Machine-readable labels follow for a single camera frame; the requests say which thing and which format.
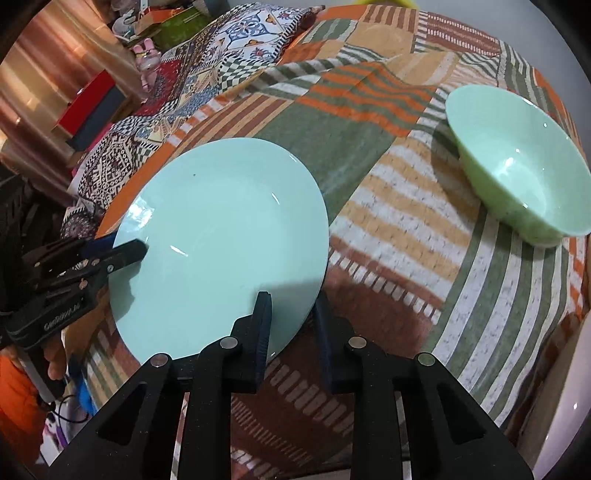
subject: light green plate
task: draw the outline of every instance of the light green plate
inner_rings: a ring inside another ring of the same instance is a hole
[[[140,265],[109,277],[111,307],[140,363],[199,353],[271,293],[268,357],[306,319],[326,270],[322,195],[306,167],[263,140],[202,145],[165,166],[127,211],[115,246],[139,238]]]
[[[591,173],[545,112],[484,85],[454,90],[446,112],[464,171],[499,220],[543,247],[591,232]]]

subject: hand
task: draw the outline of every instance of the hand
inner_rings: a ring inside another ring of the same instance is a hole
[[[22,370],[22,365],[18,360],[17,348],[14,345],[7,346],[5,349],[0,351],[0,355],[7,356],[12,363],[19,370]],[[66,351],[64,350],[64,344],[61,342],[59,335],[51,337],[45,345],[43,345],[43,355],[49,362],[49,368],[47,369],[47,376],[51,380],[60,380],[64,378],[66,374]]]

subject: patterned fabric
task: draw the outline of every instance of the patterned fabric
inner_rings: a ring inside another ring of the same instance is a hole
[[[76,179],[76,193],[107,208],[121,187],[189,116],[232,86],[234,79],[248,77],[252,65],[277,61],[301,23],[320,9],[240,5],[192,40],[166,52],[150,98],[135,115],[116,123],[86,157]],[[220,84],[217,67],[228,64],[226,57],[231,71],[222,72]]]
[[[387,352],[435,354],[501,425],[543,339],[588,309],[586,247],[584,238],[547,249],[525,244],[475,196],[444,109],[449,93],[469,83],[517,92],[579,145],[560,98],[504,42],[436,14],[330,8],[279,65],[187,119],[113,201],[99,234],[191,148],[228,137],[281,145],[323,193],[331,221],[323,288],[336,314]],[[105,319],[86,364],[99,406],[139,366],[109,309]],[[235,478],[350,454],[352,399],[323,388],[316,359],[307,323],[267,366],[259,394],[234,396]],[[404,443],[404,425],[401,434]]]

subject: yellow object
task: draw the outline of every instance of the yellow object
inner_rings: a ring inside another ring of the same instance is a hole
[[[392,4],[398,4],[401,7],[406,7],[406,8],[416,8],[418,10],[418,5],[413,2],[413,0],[385,0],[387,3],[392,3]],[[377,3],[374,0],[356,0],[355,1],[356,4],[359,5],[370,5],[370,4],[374,4]]]

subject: green bowl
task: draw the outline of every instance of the green bowl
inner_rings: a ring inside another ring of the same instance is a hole
[[[541,247],[591,232],[587,162],[545,112],[485,85],[454,90],[446,112],[464,172],[499,220]]]

